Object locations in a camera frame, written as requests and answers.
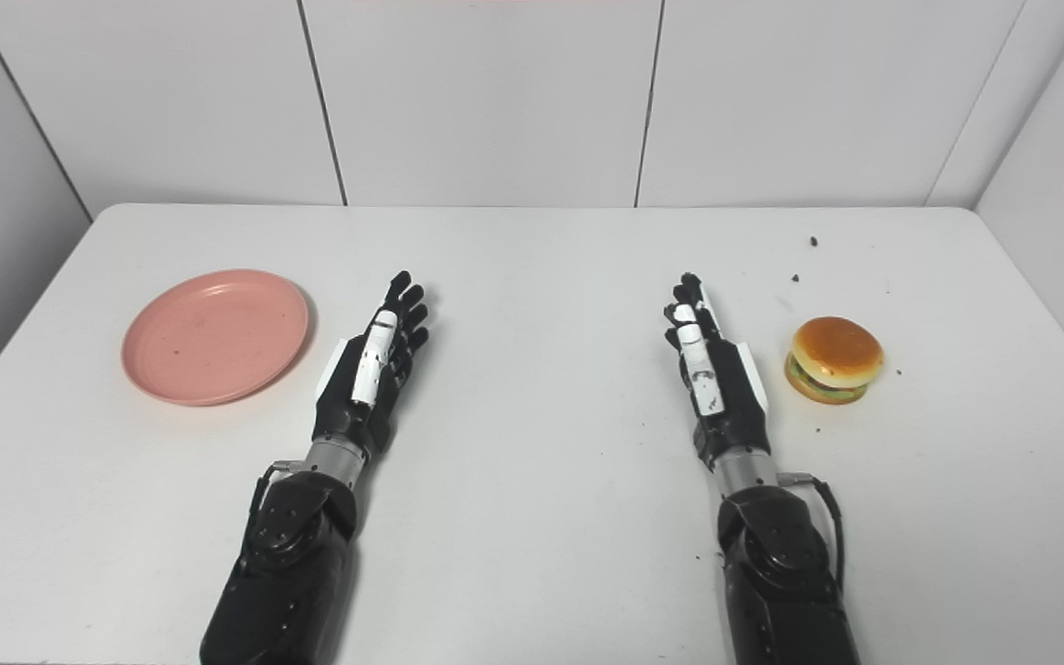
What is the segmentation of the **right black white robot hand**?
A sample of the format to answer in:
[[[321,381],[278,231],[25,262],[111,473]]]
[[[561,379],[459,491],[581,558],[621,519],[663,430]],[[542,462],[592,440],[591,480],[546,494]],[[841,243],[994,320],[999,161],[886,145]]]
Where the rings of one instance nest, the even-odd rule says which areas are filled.
[[[722,335],[704,283],[686,272],[664,307],[664,338],[679,355],[679,371],[696,415],[697,458],[713,470],[724,454],[742,449],[771,453],[768,397],[747,344]]]

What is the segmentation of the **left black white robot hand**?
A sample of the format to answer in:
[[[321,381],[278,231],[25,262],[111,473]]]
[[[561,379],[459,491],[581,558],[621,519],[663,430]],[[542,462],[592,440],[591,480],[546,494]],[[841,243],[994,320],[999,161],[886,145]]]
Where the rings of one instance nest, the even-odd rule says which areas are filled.
[[[393,409],[429,340],[425,289],[409,271],[390,281],[359,335],[342,340],[316,401],[311,439],[350,440],[368,454],[388,445]]]

